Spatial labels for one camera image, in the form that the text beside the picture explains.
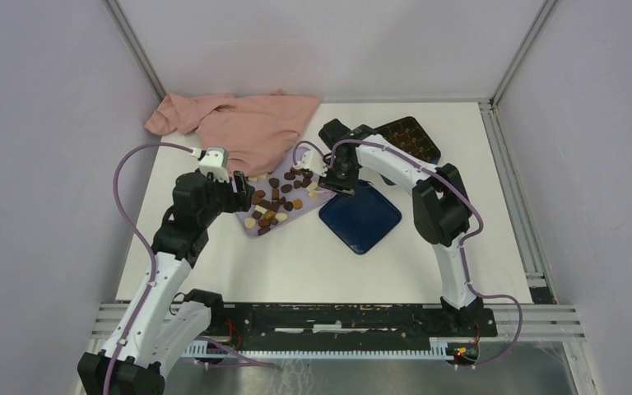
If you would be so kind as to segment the white rectangular chocolate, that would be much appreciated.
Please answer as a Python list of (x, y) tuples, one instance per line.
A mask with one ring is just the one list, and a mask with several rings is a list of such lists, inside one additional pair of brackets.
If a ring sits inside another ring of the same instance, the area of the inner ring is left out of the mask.
[(315, 182), (312, 182), (311, 184), (309, 184), (308, 186), (306, 186), (305, 188), (310, 191), (313, 192), (316, 188), (318, 187), (318, 184)]

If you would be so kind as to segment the pink handled metal tongs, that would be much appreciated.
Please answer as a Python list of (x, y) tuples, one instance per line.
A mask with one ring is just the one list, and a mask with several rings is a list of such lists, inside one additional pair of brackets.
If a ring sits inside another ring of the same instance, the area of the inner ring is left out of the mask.
[(314, 191), (320, 192), (320, 195), (332, 193), (332, 191), (318, 186)]

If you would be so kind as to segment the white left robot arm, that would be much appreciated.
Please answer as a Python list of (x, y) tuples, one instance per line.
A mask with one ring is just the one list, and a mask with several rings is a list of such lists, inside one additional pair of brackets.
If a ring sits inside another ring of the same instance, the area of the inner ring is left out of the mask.
[(85, 393), (162, 394), (193, 339), (224, 328), (225, 312), (210, 302), (219, 294), (190, 291), (175, 316), (170, 306), (207, 245), (209, 226), (223, 213), (246, 212), (254, 192), (240, 171), (226, 181), (198, 170), (176, 179), (142, 284), (101, 350), (84, 353), (78, 363)]

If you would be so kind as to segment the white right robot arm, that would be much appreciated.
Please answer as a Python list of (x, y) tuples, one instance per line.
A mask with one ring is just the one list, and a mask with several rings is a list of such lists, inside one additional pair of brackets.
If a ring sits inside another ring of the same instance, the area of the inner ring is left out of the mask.
[(366, 168), (390, 179), (411, 198), (416, 231), (431, 244), (438, 263), (444, 329), (454, 336), (466, 334), (475, 326), (483, 303), (471, 289), (463, 251), (469, 219), (476, 212), (459, 170), (450, 164), (438, 167), (418, 160), (367, 125), (350, 129), (333, 119), (321, 127), (318, 136), (330, 150), (318, 172), (320, 187), (343, 197), (353, 196), (360, 169)]

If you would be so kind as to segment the white heart chocolate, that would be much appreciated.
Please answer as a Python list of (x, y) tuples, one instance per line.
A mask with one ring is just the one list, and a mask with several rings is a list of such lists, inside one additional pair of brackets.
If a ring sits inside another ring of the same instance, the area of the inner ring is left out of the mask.
[(245, 226), (247, 229), (252, 229), (252, 228), (254, 228), (254, 226), (255, 226), (255, 225), (256, 225), (256, 221), (255, 221), (252, 217), (250, 217), (250, 218), (246, 218), (246, 219), (244, 220), (244, 226)]

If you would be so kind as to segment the dark blue chocolate box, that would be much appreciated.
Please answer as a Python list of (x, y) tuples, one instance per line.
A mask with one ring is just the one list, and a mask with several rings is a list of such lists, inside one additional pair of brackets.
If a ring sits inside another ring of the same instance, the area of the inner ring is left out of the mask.
[(418, 160), (437, 165), (442, 156), (430, 135), (413, 117), (406, 116), (376, 127), (375, 132)]

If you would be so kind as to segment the dark blue box lid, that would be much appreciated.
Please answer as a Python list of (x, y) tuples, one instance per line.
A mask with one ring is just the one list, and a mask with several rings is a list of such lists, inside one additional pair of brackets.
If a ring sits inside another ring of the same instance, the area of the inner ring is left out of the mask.
[(337, 195), (318, 217), (354, 254), (364, 255), (402, 220), (402, 213), (371, 183), (361, 180), (351, 196)]

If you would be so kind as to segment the lilac plastic tray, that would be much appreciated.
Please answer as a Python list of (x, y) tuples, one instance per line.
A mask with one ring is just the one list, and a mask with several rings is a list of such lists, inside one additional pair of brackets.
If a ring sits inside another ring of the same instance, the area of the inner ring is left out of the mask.
[[(255, 188), (253, 205), (247, 211), (236, 215), (248, 237), (256, 239), (277, 227), (290, 224), (309, 211), (321, 207), (335, 196), (333, 192), (323, 194), (316, 201), (309, 197), (305, 187), (312, 182), (318, 184), (319, 176), (316, 174), (312, 179), (304, 179), (302, 175), (296, 175), (295, 180), (292, 181), (284, 179), (284, 174), (290, 173), (291, 167), (295, 168), (295, 164), (306, 151), (315, 151), (315, 149), (309, 146), (293, 149), (286, 154), (284, 160), (273, 171), (248, 178), (248, 185)], [(270, 178), (278, 178), (281, 181), (280, 187), (272, 188), (268, 183)], [(300, 199), (303, 202), (303, 207), (300, 210), (286, 211), (283, 207), (284, 203), (293, 202), (295, 199)], [(287, 213), (289, 218), (283, 222), (277, 221), (275, 215), (278, 212)], [(252, 229), (247, 229), (244, 226), (244, 220), (250, 217), (256, 221), (256, 225)]]

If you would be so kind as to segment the pink cloth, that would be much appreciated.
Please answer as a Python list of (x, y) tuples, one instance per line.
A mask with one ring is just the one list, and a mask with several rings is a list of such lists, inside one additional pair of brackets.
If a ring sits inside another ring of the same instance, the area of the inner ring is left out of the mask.
[(322, 99), (289, 95), (168, 94), (144, 128), (155, 135), (172, 132), (198, 135), (201, 147), (228, 151), (227, 167), (257, 176), (273, 171), (301, 140)]

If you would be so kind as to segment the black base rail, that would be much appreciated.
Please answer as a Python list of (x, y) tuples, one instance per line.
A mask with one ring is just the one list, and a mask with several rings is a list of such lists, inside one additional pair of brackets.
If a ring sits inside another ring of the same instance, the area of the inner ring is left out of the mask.
[(240, 351), (428, 351), (497, 337), (491, 309), (457, 318), (439, 304), (224, 304), (202, 335)]

